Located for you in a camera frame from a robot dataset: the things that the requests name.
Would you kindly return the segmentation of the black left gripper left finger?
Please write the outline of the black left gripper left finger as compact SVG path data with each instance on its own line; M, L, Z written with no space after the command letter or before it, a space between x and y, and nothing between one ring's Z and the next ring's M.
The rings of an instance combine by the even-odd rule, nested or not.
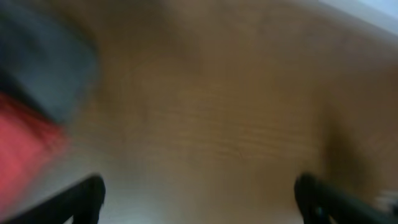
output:
M100 175L91 175L56 196L2 224L97 224L104 204L106 187Z

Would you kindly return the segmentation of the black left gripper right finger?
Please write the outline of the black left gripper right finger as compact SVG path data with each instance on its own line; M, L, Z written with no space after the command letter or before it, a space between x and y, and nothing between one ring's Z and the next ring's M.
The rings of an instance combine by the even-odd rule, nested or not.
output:
M397 223L397 210L391 215L383 213L310 173L296 179L294 195L304 224Z

